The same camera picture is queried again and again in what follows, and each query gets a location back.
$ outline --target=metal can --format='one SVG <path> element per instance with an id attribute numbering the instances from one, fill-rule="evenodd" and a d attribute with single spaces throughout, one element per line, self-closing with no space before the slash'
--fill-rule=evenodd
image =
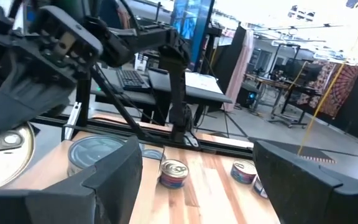
<path id="1" fill-rule="evenodd" d="M 189 168 L 182 162 L 168 159 L 161 163 L 160 183 L 169 189 L 179 189 L 184 186 Z"/>
<path id="2" fill-rule="evenodd" d="M 29 165 L 34 155 L 35 133 L 30 123 L 0 133 L 0 187 L 9 186 Z"/>
<path id="3" fill-rule="evenodd" d="M 92 166 L 95 162 L 116 151 L 125 142 L 114 136 L 90 136 L 74 142 L 68 150 L 68 176 Z"/>
<path id="4" fill-rule="evenodd" d="M 266 191 L 264 189 L 264 186 L 262 186 L 262 183 L 259 179 L 259 177 L 255 178 L 255 182 L 254 182 L 254 190 L 255 192 L 261 196 L 262 198 L 266 198 L 267 199 L 267 194 Z"/>
<path id="5" fill-rule="evenodd" d="M 149 159 L 157 159 L 157 160 L 165 160 L 165 155 L 162 152 L 155 150 L 155 149 L 144 149 L 142 151 L 142 156 L 149 158 Z"/>
<path id="6" fill-rule="evenodd" d="M 231 167 L 231 176 L 242 184 L 251 184 L 256 176 L 256 168 L 251 162 L 236 160 Z"/>

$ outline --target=tuna can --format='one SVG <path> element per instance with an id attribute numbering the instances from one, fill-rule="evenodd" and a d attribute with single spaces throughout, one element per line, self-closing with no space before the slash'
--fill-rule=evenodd
<path id="1" fill-rule="evenodd" d="M 161 163 L 160 183 L 169 189 L 179 189 L 184 186 L 189 168 L 182 162 L 167 159 Z"/>
<path id="2" fill-rule="evenodd" d="M 261 183 L 259 177 L 255 178 L 254 190 L 259 196 L 267 199 L 266 191 L 265 191 L 264 187 L 262 186 L 262 183 Z"/>
<path id="3" fill-rule="evenodd" d="M 245 160 L 236 160 L 231 167 L 231 176 L 242 184 L 251 184 L 256 176 L 255 166 Z"/>
<path id="4" fill-rule="evenodd" d="M 142 156 L 149 158 L 149 159 L 156 159 L 156 160 L 165 160 L 165 156 L 162 152 L 155 150 L 155 149 L 144 149 L 142 151 Z"/>
<path id="5" fill-rule="evenodd" d="M 90 136 L 74 142 L 68 150 L 68 176 L 92 166 L 123 145 L 123 140 L 103 135 Z"/>

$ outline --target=tapestry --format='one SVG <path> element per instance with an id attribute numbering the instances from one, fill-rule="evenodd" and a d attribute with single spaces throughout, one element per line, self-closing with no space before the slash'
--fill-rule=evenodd
<path id="1" fill-rule="evenodd" d="M 332 81 L 339 67 L 340 66 L 337 66 L 335 68 L 335 71 L 331 75 L 329 82 Z M 329 93 L 325 102 L 323 103 L 320 112 L 323 112 L 335 118 L 339 109 L 341 108 L 341 106 L 349 96 L 351 90 L 353 89 L 357 77 L 358 77 L 358 66 L 345 65 L 342 72 L 339 74 L 338 79 L 334 83 L 331 92 Z"/>
<path id="2" fill-rule="evenodd" d="M 340 68 L 341 64 L 322 60 L 317 60 L 313 63 L 323 65 L 323 68 L 321 69 L 317 80 L 315 82 L 310 82 L 309 86 L 324 94 L 328 89 L 329 84 L 335 77 L 336 72 Z M 349 93 L 351 92 L 357 77 L 358 66 L 345 65 L 330 94 L 326 97 L 325 102 L 320 108 L 320 112 L 328 114 L 334 118 L 345 102 L 346 98 L 349 96 Z M 320 96 L 313 96 L 309 102 L 309 106 L 316 108 L 320 98 Z M 296 103 L 298 105 L 303 105 L 307 103 L 308 100 L 309 96 L 302 94 Z"/>

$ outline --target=monitor screen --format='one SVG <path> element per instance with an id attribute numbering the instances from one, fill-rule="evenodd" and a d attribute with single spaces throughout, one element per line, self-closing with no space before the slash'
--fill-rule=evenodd
<path id="1" fill-rule="evenodd" d="M 191 49 L 189 69 L 198 66 L 200 50 L 213 8 L 213 0 L 176 0 L 173 6 L 171 25 L 187 40 Z"/>
<path id="2" fill-rule="evenodd" d="M 31 22 L 33 22 L 35 19 L 35 12 L 30 3 L 24 4 L 23 18 L 24 18 L 23 30 L 25 33 L 27 33 L 27 30 L 29 29 Z"/>

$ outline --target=wooden table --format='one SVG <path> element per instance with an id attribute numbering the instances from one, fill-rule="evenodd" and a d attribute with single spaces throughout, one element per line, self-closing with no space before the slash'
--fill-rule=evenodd
<path id="1" fill-rule="evenodd" d="M 122 118 L 97 114 L 94 119 Z M 170 130 L 169 127 L 140 123 L 143 127 Z M 91 133 L 79 132 L 74 141 Z M 252 143 L 198 133 L 207 141 L 252 147 Z M 44 189 L 67 178 L 68 148 L 63 141 L 36 165 L 11 182 L 8 189 Z M 146 149 L 163 151 L 145 145 Z M 178 159 L 190 170 L 182 189 L 168 190 L 157 183 L 159 161 L 143 158 L 142 181 L 130 223 L 278 223 L 270 202 L 257 195 L 251 185 L 237 183 L 230 176 L 234 158 L 165 147 L 167 159 Z"/>

